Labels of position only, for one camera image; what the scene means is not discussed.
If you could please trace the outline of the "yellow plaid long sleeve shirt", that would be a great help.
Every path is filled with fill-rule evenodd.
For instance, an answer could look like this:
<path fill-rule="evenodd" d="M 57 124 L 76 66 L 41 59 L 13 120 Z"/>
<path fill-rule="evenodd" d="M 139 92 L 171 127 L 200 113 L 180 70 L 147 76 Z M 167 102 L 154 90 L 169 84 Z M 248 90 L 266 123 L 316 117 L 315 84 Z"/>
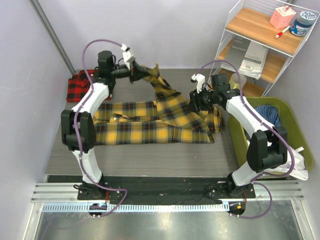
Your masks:
<path fill-rule="evenodd" d="M 199 113 L 162 78 L 159 68 L 147 70 L 152 101 L 103 103 L 93 116 L 97 146 L 127 144 L 213 144 L 223 119 L 215 106 Z"/>

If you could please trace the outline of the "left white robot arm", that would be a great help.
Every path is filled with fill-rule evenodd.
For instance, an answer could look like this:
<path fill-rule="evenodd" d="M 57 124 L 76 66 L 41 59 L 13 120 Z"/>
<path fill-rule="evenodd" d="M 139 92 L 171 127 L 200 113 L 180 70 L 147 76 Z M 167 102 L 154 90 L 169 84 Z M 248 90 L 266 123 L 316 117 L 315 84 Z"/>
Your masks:
<path fill-rule="evenodd" d="M 89 75 L 89 90 L 75 107 L 61 113 L 62 143 L 76 157 L 82 173 L 81 184 L 73 186 L 78 191 L 78 200 L 100 200 L 107 192 L 104 175 L 94 151 L 97 133 L 93 116 L 103 101 L 111 95 L 117 79 L 129 78 L 130 82 L 135 82 L 148 75 L 148 72 L 136 63 L 129 47 L 124 47 L 122 57 L 124 63 L 119 64 L 111 51 L 99 52 L 98 66 L 93 74 Z"/>

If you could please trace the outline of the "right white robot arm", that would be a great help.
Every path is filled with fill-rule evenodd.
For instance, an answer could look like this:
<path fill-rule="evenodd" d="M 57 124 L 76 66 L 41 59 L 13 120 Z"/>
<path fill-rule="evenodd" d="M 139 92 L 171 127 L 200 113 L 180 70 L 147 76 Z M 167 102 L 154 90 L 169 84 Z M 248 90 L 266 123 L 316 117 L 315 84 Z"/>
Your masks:
<path fill-rule="evenodd" d="M 230 173 L 226 180 L 226 193 L 238 198 L 262 174 L 268 174 L 271 169 L 287 163 L 288 133 L 283 127 L 274 126 L 258 114 L 239 89 L 230 87 L 226 74 L 214 74 L 211 80 L 214 88 L 209 90 L 204 75 L 194 74 L 191 77 L 190 81 L 196 84 L 196 89 L 189 94 L 189 108 L 199 113 L 219 105 L 236 118 L 249 135 L 245 163 Z"/>

